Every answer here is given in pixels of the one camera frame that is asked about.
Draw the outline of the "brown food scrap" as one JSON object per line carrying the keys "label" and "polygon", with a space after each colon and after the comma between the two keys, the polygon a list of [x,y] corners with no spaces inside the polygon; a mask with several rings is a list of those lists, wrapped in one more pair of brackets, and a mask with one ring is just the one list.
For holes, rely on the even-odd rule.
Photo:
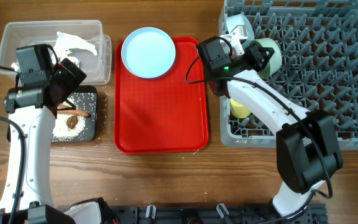
{"label": "brown food scrap", "polygon": [[74,129],[78,123],[77,116],[71,116],[66,120],[66,125],[69,129]]}

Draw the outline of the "yellow plastic cup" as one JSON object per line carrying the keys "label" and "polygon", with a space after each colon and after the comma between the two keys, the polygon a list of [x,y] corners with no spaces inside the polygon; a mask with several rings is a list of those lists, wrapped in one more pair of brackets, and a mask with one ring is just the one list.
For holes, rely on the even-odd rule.
{"label": "yellow plastic cup", "polygon": [[243,118],[246,118],[252,114],[252,112],[248,108],[246,108],[239,102],[233,100],[232,98],[229,101],[230,101],[231,114],[234,117],[243,119]]}

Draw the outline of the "white tissue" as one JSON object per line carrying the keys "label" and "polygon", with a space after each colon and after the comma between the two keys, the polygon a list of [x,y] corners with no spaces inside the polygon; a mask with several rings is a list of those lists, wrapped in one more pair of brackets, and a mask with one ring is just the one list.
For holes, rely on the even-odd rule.
{"label": "white tissue", "polygon": [[67,58],[82,71],[89,80],[101,76],[105,65],[106,41],[100,31],[78,33],[61,29],[14,31],[4,33],[0,46],[0,65],[19,69],[16,49],[37,44],[49,44],[60,61]]}

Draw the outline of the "light green small bowl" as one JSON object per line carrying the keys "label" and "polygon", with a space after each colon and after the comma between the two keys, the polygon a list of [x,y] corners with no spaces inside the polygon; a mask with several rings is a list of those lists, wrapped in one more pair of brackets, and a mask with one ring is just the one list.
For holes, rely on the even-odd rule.
{"label": "light green small bowl", "polygon": [[277,72],[279,68],[282,66],[282,53],[278,44],[269,38],[263,39],[255,39],[250,42],[251,44],[256,44],[258,47],[270,47],[273,48],[274,53],[272,54],[271,58],[269,59],[265,68],[258,72],[258,75],[266,80],[272,74]]}

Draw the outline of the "light blue rice bowl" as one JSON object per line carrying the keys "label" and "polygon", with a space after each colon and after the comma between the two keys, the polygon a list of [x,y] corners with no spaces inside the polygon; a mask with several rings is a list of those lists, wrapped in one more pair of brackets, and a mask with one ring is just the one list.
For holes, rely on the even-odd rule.
{"label": "light blue rice bowl", "polygon": [[254,30],[251,26],[251,23],[243,14],[238,14],[235,16],[228,17],[226,19],[226,25],[227,30],[229,31],[229,34],[232,32],[232,30],[235,28],[235,26],[242,25],[246,27],[247,31],[247,40],[245,42],[242,42],[243,48],[246,48],[250,45],[250,42],[254,40]]}

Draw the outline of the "large light blue plate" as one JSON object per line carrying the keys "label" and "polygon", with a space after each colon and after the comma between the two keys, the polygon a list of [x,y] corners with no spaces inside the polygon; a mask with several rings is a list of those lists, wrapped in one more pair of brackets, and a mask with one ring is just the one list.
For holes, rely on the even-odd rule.
{"label": "large light blue plate", "polygon": [[122,44],[122,62],[129,72],[139,78],[161,77],[171,69],[175,58],[173,39],[155,27],[133,31]]}

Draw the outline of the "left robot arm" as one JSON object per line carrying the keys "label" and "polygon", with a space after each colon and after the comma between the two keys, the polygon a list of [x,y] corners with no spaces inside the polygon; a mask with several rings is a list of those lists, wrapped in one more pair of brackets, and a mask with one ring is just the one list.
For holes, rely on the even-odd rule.
{"label": "left robot arm", "polygon": [[114,223],[103,198],[57,210],[50,190],[50,148],[58,106],[86,78],[67,58],[59,61],[51,45],[16,50],[19,72],[4,99],[9,124],[9,162],[0,200],[0,223]]}

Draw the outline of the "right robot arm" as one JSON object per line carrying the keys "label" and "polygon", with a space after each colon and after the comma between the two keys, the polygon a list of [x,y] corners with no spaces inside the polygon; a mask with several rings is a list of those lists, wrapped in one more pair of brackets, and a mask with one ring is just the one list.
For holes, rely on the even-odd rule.
{"label": "right robot arm", "polygon": [[282,66],[277,43],[214,36],[196,45],[198,60],[214,94],[245,106],[275,136],[281,187],[272,200],[279,220],[291,220],[314,195],[333,196],[331,177],[343,167],[333,119],[325,110],[310,111],[285,98],[265,82]]}

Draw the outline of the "orange carrot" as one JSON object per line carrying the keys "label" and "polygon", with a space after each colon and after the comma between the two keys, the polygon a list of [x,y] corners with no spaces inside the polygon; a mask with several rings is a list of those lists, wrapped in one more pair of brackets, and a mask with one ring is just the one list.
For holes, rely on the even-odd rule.
{"label": "orange carrot", "polygon": [[84,110],[58,110],[58,114],[70,114],[73,116],[81,116],[81,117],[90,117],[90,114],[87,111]]}

